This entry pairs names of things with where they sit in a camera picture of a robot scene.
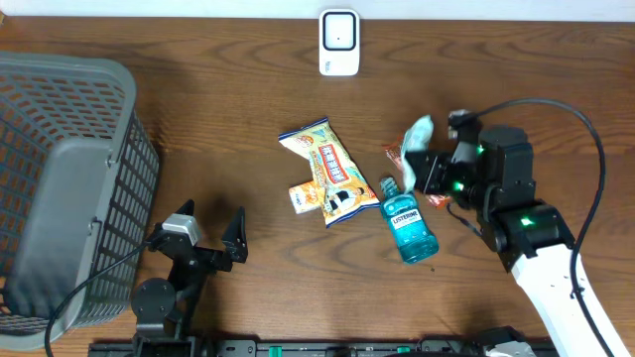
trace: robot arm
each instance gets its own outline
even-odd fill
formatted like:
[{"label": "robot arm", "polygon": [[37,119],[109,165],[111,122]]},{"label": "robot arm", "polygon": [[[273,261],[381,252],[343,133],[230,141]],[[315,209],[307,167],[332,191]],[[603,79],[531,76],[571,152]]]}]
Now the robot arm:
[{"label": "robot arm", "polygon": [[[530,298],[561,356],[606,355],[572,294],[575,240],[558,211],[535,198],[533,150],[525,132],[507,126],[481,130],[478,118],[464,112],[450,115],[449,128],[460,151],[406,154],[417,173],[415,188],[450,195],[462,208],[476,210],[481,239]],[[576,271],[581,295],[611,353],[630,356],[580,260]]]},{"label": "robot arm", "polygon": [[[604,356],[604,350],[572,297],[571,254],[571,249],[564,244],[541,248],[534,258],[521,256],[511,272],[538,311],[561,357]],[[588,283],[580,260],[577,260],[577,278],[591,316],[613,355],[630,356]]]}]

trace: gray plastic basket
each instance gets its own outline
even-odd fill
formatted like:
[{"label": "gray plastic basket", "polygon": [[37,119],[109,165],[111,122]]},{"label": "gray plastic basket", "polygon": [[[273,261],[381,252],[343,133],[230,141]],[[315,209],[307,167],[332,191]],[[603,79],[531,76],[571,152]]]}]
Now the gray plastic basket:
[{"label": "gray plastic basket", "polygon": [[[0,348],[43,346],[64,297],[142,241],[159,160],[135,96],[111,60],[0,52]],[[52,337],[117,316],[136,267],[86,287]]]}]

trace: bottle label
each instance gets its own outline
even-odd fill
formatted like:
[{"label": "bottle label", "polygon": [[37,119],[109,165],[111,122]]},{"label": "bottle label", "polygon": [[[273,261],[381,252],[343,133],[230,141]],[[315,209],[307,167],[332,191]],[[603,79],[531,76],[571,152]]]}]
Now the bottle label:
[{"label": "bottle label", "polygon": [[418,209],[411,209],[398,216],[392,217],[390,220],[393,223],[395,230],[397,230],[411,223],[419,222],[422,219]]}]

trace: blue liquid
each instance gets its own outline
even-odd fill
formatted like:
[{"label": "blue liquid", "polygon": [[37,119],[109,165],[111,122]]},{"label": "blue liquid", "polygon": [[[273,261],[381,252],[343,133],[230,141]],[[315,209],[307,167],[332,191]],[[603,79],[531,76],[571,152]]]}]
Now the blue liquid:
[{"label": "blue liquid", "polygon": [[415,264],[432,257],[439,251],[439,243],[424,222],[417,199],[401,192],[393,178],[382,179],[381,189],[385,195],[381,214],[395,237],[404,263]]}]

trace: white device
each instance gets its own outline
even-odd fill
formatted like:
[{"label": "white device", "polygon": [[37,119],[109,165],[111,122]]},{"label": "white device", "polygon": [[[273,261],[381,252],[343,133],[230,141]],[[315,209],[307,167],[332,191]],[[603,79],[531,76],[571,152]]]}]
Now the white device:
[{"label": "white device", "polygon": [[319,15],[319,72],[355,75],[359,70],[359,15],[329,9]]},{"label": "white device", "polygon": [[[525,291],[545,323],[561,357],[606,356],[597,338],[572,297],[569,264],[572,250],[565,244],[541,248],[538,257],[521,256],[512,268],[516,283]],[[615,357],[630,356],[624,342],[593,292],[581,257],[576,264],[577,279],[586,306]]]}]

